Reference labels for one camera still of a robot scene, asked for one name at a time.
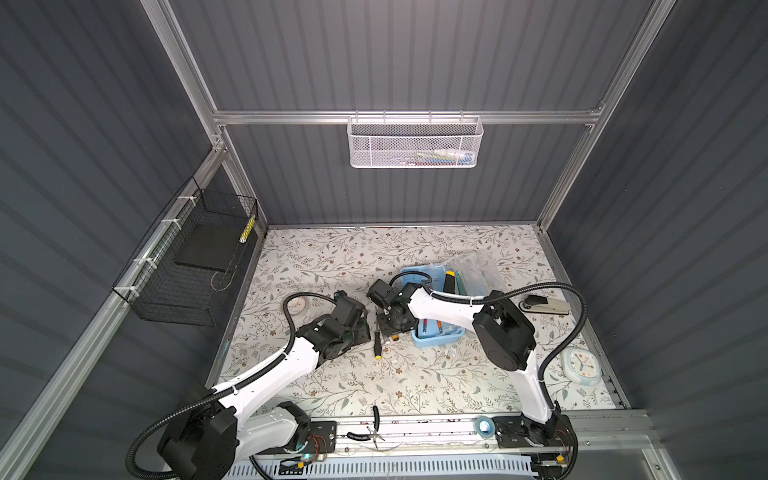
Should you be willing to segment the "black yellow small screwdriver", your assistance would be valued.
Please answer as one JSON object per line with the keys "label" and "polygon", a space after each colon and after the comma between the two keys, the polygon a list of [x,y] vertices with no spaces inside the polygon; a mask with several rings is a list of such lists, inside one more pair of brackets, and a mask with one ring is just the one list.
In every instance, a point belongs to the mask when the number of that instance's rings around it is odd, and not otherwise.
{"label": "black yellow small screwdriver", "polygon": [[374,358],[376,360],[380,360],[382,358],[383,345],[382,345],[381,333],[379,331],[374,332],[373,341],[374,341],[374,345],[373,345]]}

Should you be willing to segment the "yellow black utility knife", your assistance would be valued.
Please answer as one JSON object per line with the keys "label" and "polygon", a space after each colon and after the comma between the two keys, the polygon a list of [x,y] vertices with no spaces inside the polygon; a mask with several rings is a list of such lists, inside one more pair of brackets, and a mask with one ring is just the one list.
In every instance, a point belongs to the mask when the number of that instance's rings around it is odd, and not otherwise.
{"label": "yellow black utility knife", "polygon": [[448,294],[457,293],[457,278],[454,271],[447,271],[445,273],[443,282],[443,292]]}

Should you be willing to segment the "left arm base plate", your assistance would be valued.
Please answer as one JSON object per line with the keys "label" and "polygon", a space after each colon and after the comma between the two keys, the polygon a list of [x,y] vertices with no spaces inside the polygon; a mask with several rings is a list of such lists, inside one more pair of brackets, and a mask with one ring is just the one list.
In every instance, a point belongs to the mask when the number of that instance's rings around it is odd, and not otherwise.
{"label": "left arm base plate", "polygon": [[333,453],[336,447],[338,423],[335,421],[315,421],[300,424],[297,432],[284,446],[273,447],[259,452],[269,454],[326,454]]}

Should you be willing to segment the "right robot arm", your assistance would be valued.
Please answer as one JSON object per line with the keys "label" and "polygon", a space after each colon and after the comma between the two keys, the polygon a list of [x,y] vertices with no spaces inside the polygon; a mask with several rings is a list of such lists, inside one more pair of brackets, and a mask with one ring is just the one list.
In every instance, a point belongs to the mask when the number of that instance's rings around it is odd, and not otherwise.
{"label": "right robot arm", "polygon": [[423,319],[474,333],[487,359],[509,373],[523,416],[539,424],[552,418],[553,402],[538,378],[535,328],[507,295],[494,291],[475,298],[435,292],[415,283],[396,288],[378,280],[367,298],[382,311],[384,325],[397,333],[415,329]]}

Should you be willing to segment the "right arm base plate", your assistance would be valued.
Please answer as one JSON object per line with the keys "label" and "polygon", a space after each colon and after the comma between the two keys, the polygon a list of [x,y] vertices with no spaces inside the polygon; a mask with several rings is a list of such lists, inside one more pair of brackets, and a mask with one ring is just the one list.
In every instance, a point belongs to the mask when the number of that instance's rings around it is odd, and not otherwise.
{"label": "right arm base plate", "polygon": [[570,419],[559,411],[554,411],[545,423],[524,415],[496,416],[492,421],[501,448],[564,447],[569,450],[578,443]]}

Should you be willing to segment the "blue plastic tool box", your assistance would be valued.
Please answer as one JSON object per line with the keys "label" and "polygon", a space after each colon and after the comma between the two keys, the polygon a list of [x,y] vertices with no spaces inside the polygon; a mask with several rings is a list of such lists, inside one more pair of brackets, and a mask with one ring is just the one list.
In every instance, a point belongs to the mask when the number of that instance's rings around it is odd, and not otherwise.
{"label": "blue plastic tool box", "polygon": [[[447,271],[460,273],[465,289],[463,296],[443,292]],[[398,282],[402,286],[411,283],[417,286],[407,308],[418,319],[412,338],[420,349],[453,344],[466,332],[472,332],[474,316],[481,309],[479,301],[504,286],[497,266],[477,252],[460,252],[443,262],[404,267]],[[420,337],[423,319],[429,320],[428,338]],[[437,321],[442,322],[443,333],[438,331]]]}

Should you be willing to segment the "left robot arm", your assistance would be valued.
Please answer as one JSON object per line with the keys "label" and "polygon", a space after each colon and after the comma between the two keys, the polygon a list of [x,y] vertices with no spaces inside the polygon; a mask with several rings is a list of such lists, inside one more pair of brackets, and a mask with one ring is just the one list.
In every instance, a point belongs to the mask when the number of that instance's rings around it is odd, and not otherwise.
{"label": "left robot arm", "polygon": [[368,311],[339,296],[333,310],[300,327],[288,352],[282,350],[245,374],[212,389],[229,393],[171,420],[158,453],[179,479],[221,479],[234,463],[271,449],[302,451],[310,416],[290,401],[257,411],[295,380],[371,339]]}

